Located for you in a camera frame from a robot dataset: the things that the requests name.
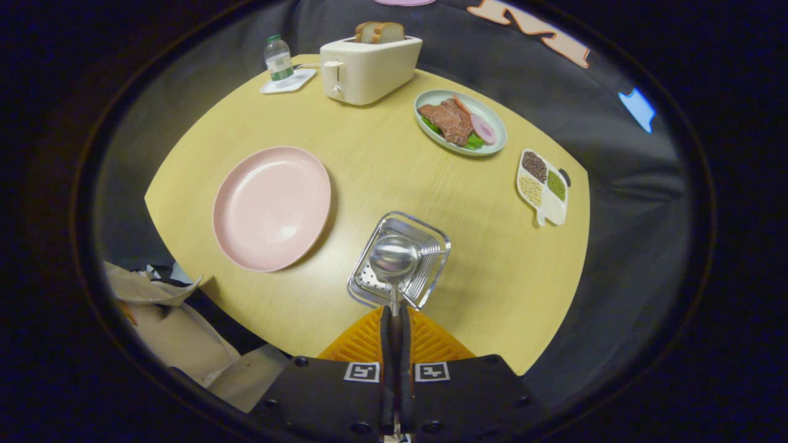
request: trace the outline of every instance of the sliced meat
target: sliced meat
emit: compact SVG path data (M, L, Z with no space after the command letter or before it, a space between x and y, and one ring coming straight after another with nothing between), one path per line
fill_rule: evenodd
M445 99L443 102L440 102L440 104L446 106L448 110L459 116L465 137L468 137L474 131L474 125L470 122L470 115L468 115L463 108L459 107L456 100Z
M418 113L440 128L446 141L461 147L468 144L468 136L474 127L468 114L457 106L454 99L444 100L440 106L424 105L418 108Z

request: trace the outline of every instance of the wire basket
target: wire basket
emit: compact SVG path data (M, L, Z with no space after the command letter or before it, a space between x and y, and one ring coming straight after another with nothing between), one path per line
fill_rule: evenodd
M412 302L416 310L421 310L443 272L452 243L439 229L404 212L389 212L377 223L348 278L348 293L353 300L369 307L389 303L391 285L375 277L370 268L369 254L378 238L393 233L407 237L416 245L416 267L409 277L400 282L400 293Z

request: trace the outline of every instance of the water bottle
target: water bottle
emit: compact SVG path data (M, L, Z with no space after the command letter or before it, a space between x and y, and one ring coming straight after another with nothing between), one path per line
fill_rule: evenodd
M266 59L268 72L274 82L284 80L293 75L293 67L290 63L290 47L282 40L281 35L276 34L268 38L268 44L262 52Z

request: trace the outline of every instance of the bottle label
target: bottle label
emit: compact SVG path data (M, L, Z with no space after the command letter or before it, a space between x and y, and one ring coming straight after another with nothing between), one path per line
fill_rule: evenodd
M285 70L279 71L278 73L271 73L271 80L273 81L284 80L290 77L291 75L293 75L293 68L289 67Z
M275 58L266 60L268 72L271 73L271 79L282 80L293 75L293 68L290 65L290 54L282 54Z

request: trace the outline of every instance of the pink plate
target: pink plate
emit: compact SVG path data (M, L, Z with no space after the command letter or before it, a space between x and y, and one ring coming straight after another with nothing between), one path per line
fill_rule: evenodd
M320 160L278 146L243 160L214 203L214 234L233 262L271 272L312 248L329 216L331 182Z
M434 1L435 0L375 0L375 2L391 6L422 6L428 5Z

